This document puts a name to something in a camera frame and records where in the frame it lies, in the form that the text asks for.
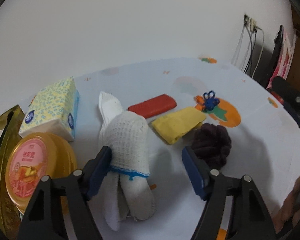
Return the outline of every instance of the screw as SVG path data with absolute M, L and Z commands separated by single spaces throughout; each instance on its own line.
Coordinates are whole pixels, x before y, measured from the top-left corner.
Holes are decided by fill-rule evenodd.
M 244 179 L 246 182 L 252 181 L 252 178 L 251 178 L 249 175 L 244 175 L 244 176 L 243 176 L 243 179 Z
M 210 171 L 210 174 L 212 176 L 218 176 L 220 174 L 220 172 L 218 170 L 213 169 L 213 170 Z
M 82 174 L 82 170 L 79 170 L 79 169 L 77 169 L 73 172 L 74 176 L 80 176 L 81 174 Z
M 48 175 L 44 175 L 42 178 L 41 178 L 41 181 L 42 182 L 46 182 L 50 179 L 50 177 Z

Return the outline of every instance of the white wall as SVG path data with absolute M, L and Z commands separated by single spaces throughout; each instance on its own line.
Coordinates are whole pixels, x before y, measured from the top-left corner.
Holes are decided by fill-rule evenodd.
M 265 30 L 270 51 L 280 24 L 292 40 L 288 0 L 6 0 L 0 114 L 70 75 L 172 57 L 231 61 L 244 13 Z

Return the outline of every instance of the red sponge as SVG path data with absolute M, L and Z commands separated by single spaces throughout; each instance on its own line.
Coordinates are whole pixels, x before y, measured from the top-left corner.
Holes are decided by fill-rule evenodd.
M 152 116 L 162 114 L 167 112 L 170 109 L 173 109 L 177 106 L 177 102 L 166 94 L 151 98 L 142 103 L 129 106 L 128 110 L 135 112 L 143 116 L 144 118 L 150 118 Z

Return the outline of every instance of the pink cloth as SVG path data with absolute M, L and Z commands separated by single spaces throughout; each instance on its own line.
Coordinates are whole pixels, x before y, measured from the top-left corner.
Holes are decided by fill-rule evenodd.
M 280 51 L 280 56 L 278 60 L 277 67 L 274 70 L 272 77 L 270 78 L 267 88 L 272 87 L 272 80 L 276 76 L 280 76 L 283 79 L 286 79 L 290 70 L 292 62 L 293 51 L 288 38 L 287 33 L 283 30 L 283 43 Z

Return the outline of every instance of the dark purple scrunchie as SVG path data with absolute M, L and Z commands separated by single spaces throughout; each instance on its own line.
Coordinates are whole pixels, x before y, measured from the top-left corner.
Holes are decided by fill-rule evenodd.
M 220 170 L 227 163 L 231 138 L 225 127 L 204 123 L 195 131 L 191 148 L 195 155 L 204 160 L 211 169 Z

